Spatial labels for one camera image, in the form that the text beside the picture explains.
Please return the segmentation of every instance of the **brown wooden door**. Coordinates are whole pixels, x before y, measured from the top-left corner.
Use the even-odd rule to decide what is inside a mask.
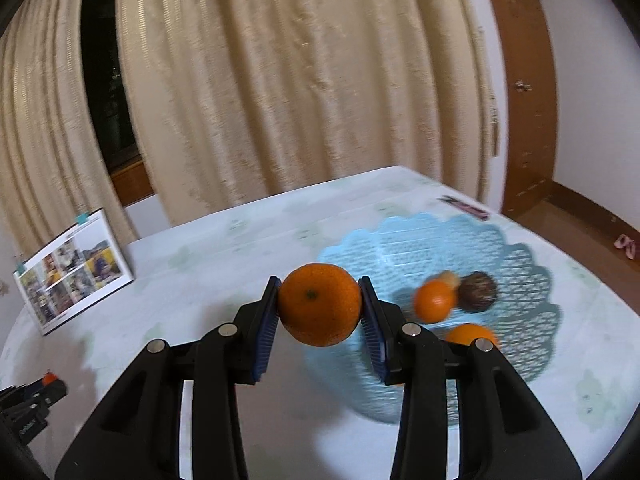
[[[556,70],[540,0],[491,1],[502,40],[509,102],[502,212],[517,218],[550,194],[558,127]]]

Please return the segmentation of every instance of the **baseboard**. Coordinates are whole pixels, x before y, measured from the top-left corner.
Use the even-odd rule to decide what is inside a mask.
[[[610,240],[613,251],[619,252],[621,257],[630,264],[635,264],[634,266],[640,270],[640,232],[623,219],[573,189],[569,189],[557,182],[552,182],[551,194],[546,200],[601,233],[607,240]],[[635,260],[629,260],[623,256],[622,250],[617,250],[613,247],[613,243],[620,235],[627,235],[636,241],[638,246],[636,247]]]

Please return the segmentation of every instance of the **floral tablecloth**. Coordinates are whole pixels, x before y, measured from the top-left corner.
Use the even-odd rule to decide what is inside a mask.
[[[23,311],[0,356],[0,388],[34,381],[49,369],[69,387],[51,410],[50,426],[31,444],[35,457],[52,476],[94,407],[150,339],[174,345],[201,338],[259,298],[269,276],[284,278],[354,230],[419,212],[440,220],[460,215],[438,200],[443,194],[460,196],[399,167],[291,191],[131,244],[126,253],[136,281],[44,338]],[[560,307],[562,321],[555,354],[530,387],[586,477],[640,400],[640,318],[548,242],[497,214],[489,223],[509,244],[526,244],[535,263],[551,272],[549,301]],[[280,327],[267,374],[256,387],[238,388],[251,479],[387,479],[398,427],[341,403],[308,373],[303,355]],[[183,413],[181,476],[188,480],[188,402]],[[458,469],[457,440],[453,427],[450,478]]]

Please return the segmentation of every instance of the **gold curtain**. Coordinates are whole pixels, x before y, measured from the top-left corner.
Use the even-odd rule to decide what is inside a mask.
[[[116,0],[129,111],[172,223],[403,164],[478,196],[462,0]]]
[[[89,115],[81,0],[25,0],[0,40],[0,217],[25,256],[104,208],[121,244],[136,238]]]

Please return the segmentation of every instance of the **tangerine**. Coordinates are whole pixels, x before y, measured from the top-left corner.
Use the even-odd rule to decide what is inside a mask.
[[[341,267],[306,264],[287,276],[278,292],[278,313],[301,343],[331,346],[347,339],[360,320],[358,283]]]
[[[483,337],[491,341],[495,346],[498,345],[498,339],[495,334],[485,326],[476,325],[474,323],[465,323],[450,330],[445,339],[450,343],[458,343],[461,345],[471,345],[475,339]]]
[[[414,296],[416,316],[424,323],[438,323],[447,318],[456,306],[456,291],[442,280],[430,280]]]

